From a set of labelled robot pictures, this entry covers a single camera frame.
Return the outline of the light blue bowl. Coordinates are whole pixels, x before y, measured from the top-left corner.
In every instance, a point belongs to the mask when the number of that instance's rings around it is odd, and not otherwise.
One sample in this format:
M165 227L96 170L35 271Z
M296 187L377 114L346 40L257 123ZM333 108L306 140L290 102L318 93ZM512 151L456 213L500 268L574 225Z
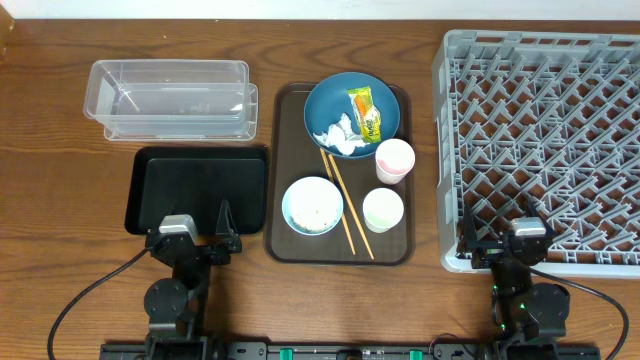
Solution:
M319 236L332 230L343 215L344 200L330 180L309 176L296 180L282 198L282 215L287 225L305 236Z

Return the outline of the rice leftovers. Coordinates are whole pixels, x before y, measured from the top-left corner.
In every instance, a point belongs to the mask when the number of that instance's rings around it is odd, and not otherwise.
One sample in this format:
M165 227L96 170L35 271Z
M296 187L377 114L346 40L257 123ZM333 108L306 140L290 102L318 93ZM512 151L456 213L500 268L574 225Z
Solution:
M290 204L294 225L304 233L319 234L329 230L336 221L338 208L329 201L295 200Z

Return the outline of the white cup green inside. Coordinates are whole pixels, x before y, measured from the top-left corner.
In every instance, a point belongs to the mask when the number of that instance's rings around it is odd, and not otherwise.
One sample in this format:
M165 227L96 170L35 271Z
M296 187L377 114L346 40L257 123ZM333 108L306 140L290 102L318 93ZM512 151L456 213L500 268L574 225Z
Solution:
M389 188L376 188L363 200L363 214L367 228L384 233L396 226L404 215L401 197Z

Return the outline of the white cup pink inside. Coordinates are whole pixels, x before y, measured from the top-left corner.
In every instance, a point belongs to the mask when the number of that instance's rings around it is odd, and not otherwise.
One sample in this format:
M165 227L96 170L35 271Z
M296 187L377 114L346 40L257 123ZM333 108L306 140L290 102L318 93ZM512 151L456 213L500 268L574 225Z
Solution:
M384 184L397 184L412 170L415 160L415 152L406 141L383 141L375 152L376 175Z

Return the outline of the white tissue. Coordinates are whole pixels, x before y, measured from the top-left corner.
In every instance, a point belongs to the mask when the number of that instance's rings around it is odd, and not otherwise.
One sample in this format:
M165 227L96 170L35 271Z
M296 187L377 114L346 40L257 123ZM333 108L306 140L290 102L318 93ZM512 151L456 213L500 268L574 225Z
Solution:
M352 129L352 121L346 113L338 122L331 124L326 132L313 134L314 139L323 147L335 147L341 155L350 156L357 148L367 145L363 136Z

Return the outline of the green orange snack wrapper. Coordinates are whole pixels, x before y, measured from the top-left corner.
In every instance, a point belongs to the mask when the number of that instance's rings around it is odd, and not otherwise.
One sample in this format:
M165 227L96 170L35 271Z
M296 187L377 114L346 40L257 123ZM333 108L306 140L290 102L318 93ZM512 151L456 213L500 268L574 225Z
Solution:
M371 88L366 86L348 89L347 94L364 142L381 142L381 115L374 105Z

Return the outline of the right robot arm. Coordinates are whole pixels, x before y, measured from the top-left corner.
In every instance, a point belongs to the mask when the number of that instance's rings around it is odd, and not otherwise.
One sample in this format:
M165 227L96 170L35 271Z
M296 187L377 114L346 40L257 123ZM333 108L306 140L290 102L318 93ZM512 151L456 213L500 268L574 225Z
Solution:
M478 348L477 359L557 359L556 339L566 335L568 290L535 284L533 266L544 260L556 232L532 204L496 240L481 240L472 210L464 208L457 251L471 255L471 267L493 279L492 316L502 334Z

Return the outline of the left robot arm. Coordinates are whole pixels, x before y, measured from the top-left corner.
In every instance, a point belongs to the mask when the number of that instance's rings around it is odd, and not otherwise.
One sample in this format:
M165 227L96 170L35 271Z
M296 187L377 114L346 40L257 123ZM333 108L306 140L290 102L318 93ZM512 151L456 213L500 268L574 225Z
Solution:
M198 245L197 227L188 215L169 215L146 237L151 256L172 269L170 278L153 283L144 297L149 316L147 359L212 359L226 357L226 346L204 330L211 268L231 262L242 251L229 202L221 202L216 241Z

